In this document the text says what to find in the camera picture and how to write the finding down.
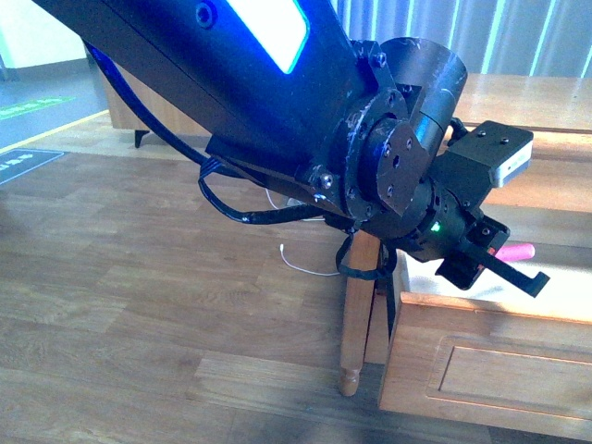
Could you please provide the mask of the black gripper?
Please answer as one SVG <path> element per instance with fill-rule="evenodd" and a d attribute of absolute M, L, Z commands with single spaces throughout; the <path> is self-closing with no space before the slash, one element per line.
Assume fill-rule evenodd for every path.
<path fill-rule="evenodd" d="M 421 263 L 441 260 L 436 274 L 461 290 L 474 285 L 483 267 L 530 296 L 537 296 L 550 281 L 542 272 L 529 277 L 491 255 L 510 237 L 510 229 L 481 210 L 474 215 L 465 211 L 432 179 L 419 183 L 403 216 L 385 211 L 365 222 L 364 231 Z M 463 241 L 486 253 L 480 252 L 475 261 L 460 250 Z"/>

